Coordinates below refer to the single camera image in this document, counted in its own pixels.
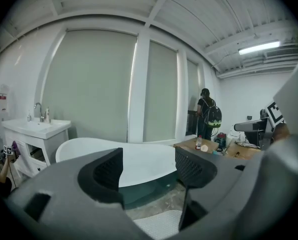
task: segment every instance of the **sink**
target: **sink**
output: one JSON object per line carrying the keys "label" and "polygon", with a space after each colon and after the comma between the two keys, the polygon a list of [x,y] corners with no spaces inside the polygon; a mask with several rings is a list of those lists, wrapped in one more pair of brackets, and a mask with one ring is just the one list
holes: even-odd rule
{"label": "sink", "polygon": [[21,118],[3,121],[2,126],[17,133],[46,140],[71,127],[71,121],[52,119],[50,123],[46,123],[40,122],[36,117],[32,121]]}

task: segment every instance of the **green roller blind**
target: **green roller blind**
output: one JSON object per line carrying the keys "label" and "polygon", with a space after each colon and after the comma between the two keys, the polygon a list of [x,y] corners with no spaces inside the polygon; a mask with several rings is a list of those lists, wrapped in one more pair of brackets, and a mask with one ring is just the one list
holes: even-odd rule
{"label": "green roller blind", "polygon": [[150,42],[143,141],[175,138],[177,116],[177,53]]}
{"label": "green roller blind", "polygon": [[198,82],[198,66],[187,59],[188,68],[188,110],[197,110],[197,104],[200,98]]}
{"label": "green roller blind", "polygon": [[128,98],[137,38],[79,30],[66,33],[51,62],[42,106],[71,120],[69,138],[127,142]]}

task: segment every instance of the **ceiling light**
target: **ceiling light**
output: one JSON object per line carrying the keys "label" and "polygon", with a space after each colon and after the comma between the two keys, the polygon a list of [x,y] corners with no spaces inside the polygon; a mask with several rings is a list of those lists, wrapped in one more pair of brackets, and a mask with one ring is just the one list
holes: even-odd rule
{"label": "ceiling light", "polygon": [[252,46],[249,48],[241,49],[241,50],[239,50],[239,54],[244,55],[244,54],[248,54],[248,53],[252,53],[252,52],[256,52],[256,51],[266,50],[266,49],[270,49],[270,48],[276,48],[279,46],[280,46],[280,41],[268,42],[268,43]]}

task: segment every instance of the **black shirt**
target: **black shirt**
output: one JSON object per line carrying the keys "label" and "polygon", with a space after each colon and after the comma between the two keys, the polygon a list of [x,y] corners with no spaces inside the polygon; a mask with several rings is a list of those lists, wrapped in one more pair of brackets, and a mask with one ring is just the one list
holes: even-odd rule
{"label": "black shirt", "polygon": [[[207,101],[203,98],[199,99],[198,101],[198,105],[201,106],[201,116],[205,116],[205,114],[208,112],[209,110],[209,105],[207,104]],[[212,99],[212,105],[216,105],[216,102]]]}

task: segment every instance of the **bottle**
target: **bottle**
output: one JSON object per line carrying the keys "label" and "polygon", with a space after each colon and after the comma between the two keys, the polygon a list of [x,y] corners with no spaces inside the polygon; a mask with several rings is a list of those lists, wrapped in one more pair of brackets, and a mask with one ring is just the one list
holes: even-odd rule
{"label": "bottle", "polygon": [[46,116],[45,116],[45,121],[50,124],[50,116],[49,116],[49,107],[45,110]]}
{"label": "bottle", "polygon": [[31,121],[31,115],[30,115],[30,111],[29,111],[29,110],[28,110],[27,121],[28,121],[28,122],[30,122],[30,121]]}
{"label": "bottle", "polygon": [[203,142],[203,138],[201,138],[201,135],[199,135],[199,138],[197,138],[197,142],[195,143],[196,150],[200,150],[202,142]]}

